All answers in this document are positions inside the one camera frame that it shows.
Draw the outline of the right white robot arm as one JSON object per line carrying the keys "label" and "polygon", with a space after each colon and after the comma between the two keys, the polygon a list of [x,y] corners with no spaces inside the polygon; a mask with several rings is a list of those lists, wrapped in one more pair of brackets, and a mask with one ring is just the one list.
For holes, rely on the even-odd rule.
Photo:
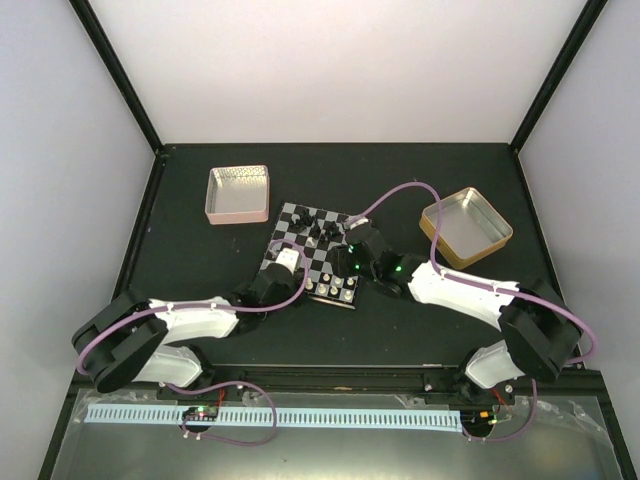
{"label": "right white robot arm", "polygon": [[520,377],[555,381],[584,331],[545,283],[454,273],[425,256],[396,253],[369,222],[348,228],[344,244],[330,248],[327,260],[340,277],[366,278],[388,296],[456,311],[501,334],[468,354],[454,379],[457,396],[467,403]]}

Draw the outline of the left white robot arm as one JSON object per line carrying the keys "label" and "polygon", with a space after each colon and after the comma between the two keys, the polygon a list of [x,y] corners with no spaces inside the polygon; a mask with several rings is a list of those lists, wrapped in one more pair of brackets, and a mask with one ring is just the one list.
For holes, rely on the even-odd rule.
{"label": "left white robot arm", "polygon": [[112,300],[72,336],[76,371],[101,393],[133,382],[172,384],[193,399],[214,388],[213,372],[188,345],[257,329],[268,314],[296,302],[308,270],[273,263],[227,296],[200,301],[163,301],[129,290]]}

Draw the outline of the small circuit board right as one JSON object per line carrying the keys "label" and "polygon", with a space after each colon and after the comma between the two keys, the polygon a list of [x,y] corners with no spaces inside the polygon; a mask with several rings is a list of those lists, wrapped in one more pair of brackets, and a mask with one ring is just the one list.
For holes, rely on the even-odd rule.
{"label": "small circuit board right", "polygon": [[461,421],[466,426],[484,427],[511,421],[514,415],[511,412],[499,413],[488,410],[462,412]]}

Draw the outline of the black and silver chessboard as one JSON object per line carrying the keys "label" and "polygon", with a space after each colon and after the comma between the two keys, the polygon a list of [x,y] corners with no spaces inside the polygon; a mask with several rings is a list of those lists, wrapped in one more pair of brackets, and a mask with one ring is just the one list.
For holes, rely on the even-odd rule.
{"label": "black and silver chessboard", "polygon": [[[334,241],[320,242],[312,239],[308,235],[308,228],[299,233],[291,231],[289,221],[292,216],[297,217],[296,213],[302,208],[308,208],[312,215],[316,215],[320,225],[323,225],[326,220],[335,221],[341,230],[340,237]],[[291,245],[295,243],[304,251],[304,256],[306,257],[305,260],[300,261],[300,265],[298,267],[298,269],[302,268],[304,270],[301,284],[305,285],[305,295],[315,301],[346,309],[355,309],[360,286],[359,278],[356,276],[347,278],[337,277],[333,274],[331,265],[327,262],[327,253],[331,248],[346,244],[344,223],[347,219],[348,216],[343,213],[307,207],[291,202],[284,203],[279,215],[277,216],[274,230],[267,250],[265,251],[259,272],[267,267],[282,267],[275,263],[277,254],[282,248],[290,248]],[[331,280],[329,282],[324,282],[322,280],[324,273],[329,273],[331,275]],[[317,288],[320,284],[327,286],[328,292],[326,295],[320,295],[317,293]],[[352,290],[354,292],[352,302],[347,303],[342,299],[344,290]]]}

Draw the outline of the black frame post left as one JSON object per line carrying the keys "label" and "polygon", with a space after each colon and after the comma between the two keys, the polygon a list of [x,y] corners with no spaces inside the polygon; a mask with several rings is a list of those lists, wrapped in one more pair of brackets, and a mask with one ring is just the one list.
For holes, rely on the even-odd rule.
{"label": "black frame post left", "polygon": [[88,0],[69,0],[69,4],[125,101],[151,151],[157,154],[163,149],[163,142],[154,128],[91,2]]}

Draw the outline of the pink square tin box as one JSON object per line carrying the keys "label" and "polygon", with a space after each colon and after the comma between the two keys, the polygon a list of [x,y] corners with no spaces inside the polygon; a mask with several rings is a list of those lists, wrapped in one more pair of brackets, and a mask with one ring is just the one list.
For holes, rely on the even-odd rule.
{"label": "pink square tin box", "polygon": [[214,167],[204,212],[211,225],[264,223],[269,218],[270,177],[266,165]]}

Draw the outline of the black frame post right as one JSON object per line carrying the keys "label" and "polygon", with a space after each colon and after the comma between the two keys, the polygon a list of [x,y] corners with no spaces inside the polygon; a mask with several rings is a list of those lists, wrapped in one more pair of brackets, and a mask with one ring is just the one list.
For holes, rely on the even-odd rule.
{"label": "black frame post right", "polygon": [[522,151],[607,3],[607,0],[588,0],[584,3],[510,142],[510,149],[513,152],[520,153]]}

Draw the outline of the black frame post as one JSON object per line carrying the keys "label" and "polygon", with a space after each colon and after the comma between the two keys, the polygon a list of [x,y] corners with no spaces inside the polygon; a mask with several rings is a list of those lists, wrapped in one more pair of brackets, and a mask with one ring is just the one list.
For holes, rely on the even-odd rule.
{"label": "black frame post", "polygon": [[607,3],[607,0],[588,0],[584,3],[510,142],[510,149],[513,152],[520,153],[522,151]]}
{"label": "black frame post", "polygon": [[125,101],[151,151],[157,154],[163,149],[163,142],[154,128],[91,2],[88,0],[69,0],[69,4]]}

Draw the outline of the black mounting rail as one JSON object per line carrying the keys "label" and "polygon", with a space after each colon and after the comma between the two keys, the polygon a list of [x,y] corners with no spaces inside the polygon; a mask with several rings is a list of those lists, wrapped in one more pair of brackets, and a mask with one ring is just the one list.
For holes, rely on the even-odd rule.
{"label": "black mounting rail", "polygon": [[[155,384],[161,399],[180,399],[187,396],[158,387],[153,380],[84,380],[91,381],[100,393],[112,393],[141,382]],[[346,393],[346,394],[409,394],[425,396],[428,403],[459,406],[490,405],[499,394],[508,404],[515,395],[530,395],[531,380],[520,377],[502,381],[488,390],[481,389],[466,379],[457,367],[269,367],[225,366],[204,369],[189,391],[204,389],[217,383],[244,381],[261,387],[268,393]],[[568,368],[557,380],[545,383],[537,380],[537,391],[552,396],[595,396],[608,399],[604,379],[599,371]]]}

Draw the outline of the pile of black chess pieces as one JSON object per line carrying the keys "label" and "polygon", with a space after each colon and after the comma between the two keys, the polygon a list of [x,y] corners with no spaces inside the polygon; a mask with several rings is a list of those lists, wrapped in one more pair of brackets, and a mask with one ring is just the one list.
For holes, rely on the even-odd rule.
{"label": "pile of black chess pieces", "polygon": [[308,208],[302,208],[296,213],[297,217],[292,216],[289,221],[290,230],[299,233],[308,228],[308,235],[320,242],[329,242],[338,239],[341,230],[335,221],[326,220],[323,225],[319,224],[318,217],[312,215]]}

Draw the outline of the gold rectangular tin lid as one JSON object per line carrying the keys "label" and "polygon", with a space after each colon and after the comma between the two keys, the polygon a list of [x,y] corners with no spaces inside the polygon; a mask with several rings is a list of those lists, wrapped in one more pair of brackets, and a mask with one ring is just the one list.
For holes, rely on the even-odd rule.
{"label": "gold rectangular tin lid", "polygon": [[419,226],[432,240],[437,220],[441,228],[437,250],[446,262],[462,270],[506,245],[513,228],[476,189],[467,187],[423,209]]}

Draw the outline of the small circuit board left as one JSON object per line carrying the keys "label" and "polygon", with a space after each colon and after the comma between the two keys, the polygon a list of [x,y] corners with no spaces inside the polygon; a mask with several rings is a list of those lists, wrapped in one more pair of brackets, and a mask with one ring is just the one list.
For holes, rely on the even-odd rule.
{"label": "small circuit board left", "polygon": [[216,406],[193,406],[182,414],[183,421],[214,421],[218,416]]}

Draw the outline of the small circuit board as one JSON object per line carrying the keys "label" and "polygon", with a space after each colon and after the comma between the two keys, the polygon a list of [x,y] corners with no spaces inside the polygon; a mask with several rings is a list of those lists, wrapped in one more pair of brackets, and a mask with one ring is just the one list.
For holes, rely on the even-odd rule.
{"label": "small circuit board", "polygon": [[462,412],[461,421],[466,426],[484,427],[511,421],[514,415],[511,412],[499,413],[488,410]]}
{"label": "small circuit board", "polygon": [[183,421],[214,421],[218,416],[216,406],[193,406],[182,414]]}

